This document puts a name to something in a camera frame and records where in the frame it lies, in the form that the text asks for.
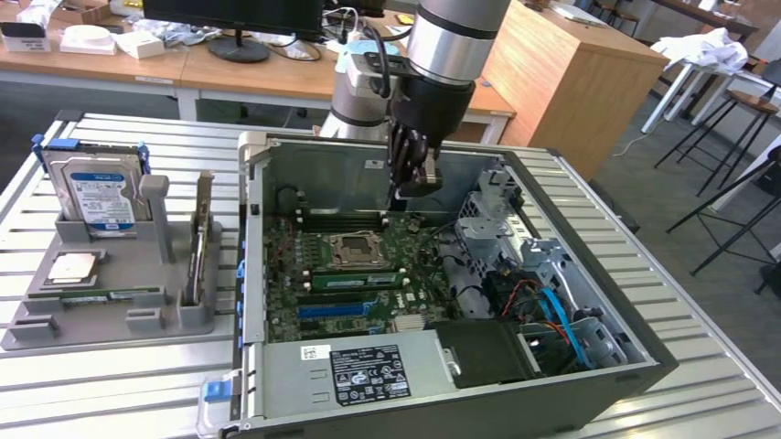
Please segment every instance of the red cable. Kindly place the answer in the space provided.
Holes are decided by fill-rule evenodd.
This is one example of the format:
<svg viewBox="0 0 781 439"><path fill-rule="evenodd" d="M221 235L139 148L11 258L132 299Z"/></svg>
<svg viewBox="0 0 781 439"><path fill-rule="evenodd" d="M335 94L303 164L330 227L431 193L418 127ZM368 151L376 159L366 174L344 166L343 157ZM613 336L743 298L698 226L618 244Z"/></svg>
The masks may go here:
<svg viewBox="0 0 781 439"><path fill-rule="evenodd" d="M523 284L537 284L538 286L542 286L534 279L521 279L518 281L518 283L515 284L515 288L512 288L512 294L510 295L510 298L507 299L507 303L504 305L504 310L502 311L502 317L504 317L507 314L507 309L510 309L510 304L512 303L512 299L515 298L515 294L518 293L518 289Z"/></svg>
<svg viewBox="0 0 781 439"><path fill-rule="evenodd" d="M563 338L563 341L566 341L566 344L570 344L570 338L566 336L566 334L563 333L563 330L561 330L561 328L554 325L553 323L547 322L547 321L541 321L539 322L542 325L546 325L547 327L553 327L553 329L559 333L561 338Z"/></svg>

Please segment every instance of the white cloth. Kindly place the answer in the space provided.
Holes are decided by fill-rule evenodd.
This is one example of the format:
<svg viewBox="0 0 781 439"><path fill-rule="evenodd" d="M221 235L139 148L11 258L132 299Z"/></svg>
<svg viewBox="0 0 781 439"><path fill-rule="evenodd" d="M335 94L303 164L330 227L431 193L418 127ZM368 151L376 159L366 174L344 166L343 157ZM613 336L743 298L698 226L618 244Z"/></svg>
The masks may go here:
<svg viewBox="0 0 781 439"><path fill-rule="evenodd" d="M666 70L683 59L718 73L731 75L747 61L743 45L730 40L723 27L706 34L681 38L665 37L650 48L670 59Z"/></svg>

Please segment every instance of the white box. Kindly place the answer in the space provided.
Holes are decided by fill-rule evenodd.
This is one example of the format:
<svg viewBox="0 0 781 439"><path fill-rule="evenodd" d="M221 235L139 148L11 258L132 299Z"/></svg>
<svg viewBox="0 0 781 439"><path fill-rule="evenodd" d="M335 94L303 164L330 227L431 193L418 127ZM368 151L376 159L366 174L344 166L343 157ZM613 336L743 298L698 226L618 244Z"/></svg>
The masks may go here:
<svg viewBox="0 0 781 439"><path fill-rule="evenodd" d="M33 23L0 23L3 42L9 52L51 52L47 29Z"/></svg>
<svg viewBox="0 0 781 439"><path fill-rule="evenodd" d="M75 25L64 30L60 51L91 55L115 55L117 47L107 29L92 25Z"/></svg>
<svg viewBox="0 0 781 439"><path fill-rule="evenodd" d="M113 35L113 40L121 51L135 59L153 57L165 52L163 41L147 30Z"/></svg>

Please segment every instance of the motherboard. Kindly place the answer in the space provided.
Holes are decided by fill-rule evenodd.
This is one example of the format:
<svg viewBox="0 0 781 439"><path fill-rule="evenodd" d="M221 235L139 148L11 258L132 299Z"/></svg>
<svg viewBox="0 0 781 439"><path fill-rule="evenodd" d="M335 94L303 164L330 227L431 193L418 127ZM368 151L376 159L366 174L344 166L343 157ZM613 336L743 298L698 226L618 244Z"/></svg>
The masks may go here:
<svg viewBox="0 0 781 439"><path fill-rule="evenodd" d="M420 330L458 318L435 224L416 213L328 217L263 222L270 341Z"/></svg>

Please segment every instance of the monitor stand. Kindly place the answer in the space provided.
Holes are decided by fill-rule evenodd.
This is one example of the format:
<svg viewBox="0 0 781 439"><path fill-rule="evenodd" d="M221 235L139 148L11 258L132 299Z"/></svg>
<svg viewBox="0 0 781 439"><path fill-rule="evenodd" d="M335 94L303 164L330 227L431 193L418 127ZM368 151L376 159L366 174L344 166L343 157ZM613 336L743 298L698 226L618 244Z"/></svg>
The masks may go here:
<svg viewBox="0 0 781 439"><path fill-rule="evenodd" d="M208 41L208 51L231 62L260 62L268 58L268 49L256 41L241 39L241 31L235 31L235 38L220 37Z"/></svg>

